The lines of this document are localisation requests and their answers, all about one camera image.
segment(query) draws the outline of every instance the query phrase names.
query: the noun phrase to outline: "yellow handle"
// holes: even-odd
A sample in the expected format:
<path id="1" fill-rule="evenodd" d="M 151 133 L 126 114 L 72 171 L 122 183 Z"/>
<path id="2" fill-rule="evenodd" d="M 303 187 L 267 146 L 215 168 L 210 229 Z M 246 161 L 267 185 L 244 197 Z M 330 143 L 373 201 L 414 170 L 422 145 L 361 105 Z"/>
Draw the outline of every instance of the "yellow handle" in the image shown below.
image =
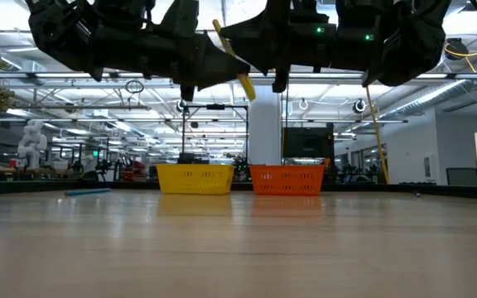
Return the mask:
<path id="1" fill-rule="evenodd" d="M 224 47 L 224 50 L 233 57 L 236 57 L 235 53 L 233 52 L 233 49 L 231 48 L 231 45 L 229 44 L 229 41 L 220 35 L 220 30 L 222 30 L 222 26 L 220 25 L 219 20 L 213 20 L 213 26 L 216 30 L 216 33 L 219 35 L 220 41 L 222 41 L 222 46 Z M 249 78 L 248 74 L 237 74 L 237 79 L 242 85 L 242 88 L 244 89 L 246 96 L 248 96 L 248 99 L 254 100 L 256 96 L 255 88 L 253 87 L 252 80 Z"/>

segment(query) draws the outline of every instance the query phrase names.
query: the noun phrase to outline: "ceiling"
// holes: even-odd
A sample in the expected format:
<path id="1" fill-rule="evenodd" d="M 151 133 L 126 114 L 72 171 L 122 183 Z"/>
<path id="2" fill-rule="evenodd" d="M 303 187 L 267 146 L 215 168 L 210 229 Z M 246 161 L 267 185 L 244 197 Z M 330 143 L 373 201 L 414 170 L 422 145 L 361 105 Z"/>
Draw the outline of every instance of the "ceiling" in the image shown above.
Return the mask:
<path id="1" fill-rule="evenodd" d="M 155 22 L 159 22 L 162 19 L 167 8 L 170 6 L 172 0 L 157 0 L 157 5 L 152 11 L 152 18 Z M 241 22 L 250 17 L 258 15 L 265 6 L 265 1 L 261 0 L 200 0 L 200 16 L 198 30 L 209 31 L 212 41 L 221 46 L 218 37 L 216 36 L 213 27 L 212 20 L 218 19 L 223 25 L 231 25 L 237 22 Z M 330 21 L 337 22 L 337 16 L 335 15 L 332 1 L 324 0 L 319 4 L 318 10 L 320 12 L 328 13 L 331 16 Z M 447 37 L 460 37 L 464 44 L 466 44 L 471 53 L 477 52 L 477 12 L 464 11 L 457 13 L 457 7 L 463 8 L 466 1 L 454 1 L 455 6 L 450 9 L 449 16 L 446 18 L 444 28 L 446 30 Z M 27 24 L 28 11 L 24 5 L 23 0 L 0 0 L 0 52 L 2 56 L 11 61 L 13 64 L 21 67 L 22 69 L 28 68 L 29 70 L 36 70 L 40 72 L 66 72 L 70 71 L 57 61 L 50 58 L 48 55 L 43 54 L 34 46 L 34 41 L 31 38 L 29 27 Z M 477 64 L 477 56 L 471 59 L 474 65 Z M 292 66 L 293 74 L 309 74 L 311 73 L 310 67 Z M 323 73 L 342 73 L 343 70 L 331 70 L 323 69 Z M 450 61 L 443 59 L 433 71 L 435 73 L 446 72 L 471 72 L 465 60 Z M 21 87 L 15 89 L 18 106 L 26 106 L 32 103 L 40 104 L 44 106 L 60 106 L 67 103 L 74 103 L 76 105 L 100 105 L 101 109 L 96 110 L 81 110 L 75 113 L 68 114 L 62 109 L 53 110 L 31 110 L 25 111 L 25 115 L 39 115 L 41 118 L 91 118 L 100 115 L 100 117 L 108 117 L 112 119 L 121 118 L 147 118 L 147 119 L 164 119 L 164 118 L 181 118 L 181 113 L 176 110 L 176 105 L 179 102 L 180 90 L 177 86 L 170 86 L 166 80 L 160 81 L 159 79 L 153 79 L 152 81 L 143 81 L 145 84 L 145 90 L 140 94 L 135 94 L 131 97 L 131 94 L 127 92 L 123 85 L 128 82 L 128 79 L 112 79 L 106 80 L 106 82 L 97 84 L 91 79 L 79 79 L 67 80 L 67 79 L 45 79 L 46 86 L 30 88 Z M 19 85 L 19 81 L 14 79 L 7 79 L 3 81 L 12 87 Z M 67 85 L 73 83 L 88 84 L 88 89 L 75 89 L 67 88 Z M 108 87 L 109 83 L 115 83 L 115 87 Z M 64 85 L 64 88 L 49 88 L 52 85 Z M 442 84 L 440 81 L 431 82 L 426 84 Z M 258 88 L 269 88 L 269 86 L 258 86 Z M 408 95 L 417 92 L 420 89 L 424 89 L 425 85 L 417 84 L 416 82 L 410 82 L 397 88 L 389 88 L 381 84 L 373 84 L 370 86 L 370 93 L 372 99 L 375 101 L 379 111 L 385 111 L 388 107 L 395 103 L 402 102 Z M 288 88 L 288 100 L 289 100 L 289 119 L 359 119 L 360 115 L 356 115 L 352 111 L 353 104 L 360 100 L 365 99 L 365 89 L 358 86 L 358 81 L 344 80 L 344 79 L 326 79 L 323 81 L 311 81 L 306 84 L 292 84 Z M 235 104 L 235 105 L 248 105 L 248 101 L 245 100 L 245 94 L 239 84 L 231 82 L 229 84 L 221 84 L 212 88 L 204 89 L 195 94 L 196 104 L 206 103 L 223 103 L 223 104 Z M 132 109 L 133 106 L 144 106 L 146 109 Z M 21 117 L 19 112 L 15 112 L 15 117 Z M 205 145 L 201 146 L 202 142 L 195 142 L 195 139 L 191 139 L 190 145 L 197 151 L 201 148 L 202 151 L 225 153 L 227 151 L 240 151 L 243 148 L 243 135 L 245 133 L 245 124 L 240 118 L 241 114 L 231 109 L 225 109 L 223 111 L 209 111 L 202 108 L 192 116 L 191 120 L 197 118 L 225 118 L 234 119 L 235 122 L 228 123 L 200 123 L 198 128 L 190 128 L 190 132 L 200 132 L 200 135 L 193 135 L 193 137 L 200 137 L 202 132 L 222 132 L 220 135 L 214 135 L 213 139 L 207 139 L 202 141 Z M 57 127 L 67 128 L 69 124 L 56 125 Z M 160 143 L 162 145 L 177 143 L 178 138 L 181 137 L 175 127 L 178 123 L 130 123 L 131 131 L 127 134 L 121 129 L 121 133 L 118 133 L 119 128 L 108 128 L 103 123 L 89 123 L 86 125 L 80 125 L 78 128 L 83 131 L 89 131 L 86 135 L 109 135 L 114 134 L 116 137 L 135 137 L 134 131 L 141 132 L 144 135 L 150 137 L 161 137 L 163 140 L 169 138 L 168 142 Z M 64 132 L 69 136 L 82 137 L 81 134 L 75 134 L 71 132 Z M 223 135 L 228 139 L 221 140 Z M 208 143 L 221 144 L 218 147 L 207 146 Z M 141 145 L 133 142 L 129 144 L 132 147 Z M 171 147 L 159 148 L 156 144 L 152 144 L 155 151 L 170 151 Z"/>

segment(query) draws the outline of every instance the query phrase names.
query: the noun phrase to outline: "office chair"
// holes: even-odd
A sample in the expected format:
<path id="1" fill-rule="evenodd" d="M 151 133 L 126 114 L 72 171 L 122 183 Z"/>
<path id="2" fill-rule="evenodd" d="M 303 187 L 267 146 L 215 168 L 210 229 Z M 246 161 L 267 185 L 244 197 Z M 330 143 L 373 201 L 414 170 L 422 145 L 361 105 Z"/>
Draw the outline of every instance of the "office chair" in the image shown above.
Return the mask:
<path id="1" fill-rule="evenodd" d="M 447 168 L 446 179 L 448 185 L 477 186 L 476 168 Z"/>

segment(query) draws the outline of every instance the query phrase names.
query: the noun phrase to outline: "plastic basket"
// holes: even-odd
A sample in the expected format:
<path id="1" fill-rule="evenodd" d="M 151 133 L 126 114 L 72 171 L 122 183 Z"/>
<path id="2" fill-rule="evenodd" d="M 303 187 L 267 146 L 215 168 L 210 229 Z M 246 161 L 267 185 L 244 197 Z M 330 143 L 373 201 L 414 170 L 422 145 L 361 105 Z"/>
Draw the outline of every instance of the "plastic basket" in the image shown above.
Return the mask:
<path id="1" fill-rule="evenodd" d="M 319 195 L 325 166 L 250 166 L 257 195 Z"/>
<path id="2" fill-rule="evenodd" d="M 231 191 L 234 166 L 157 165 L 164 194 L 226 195 Z"/>

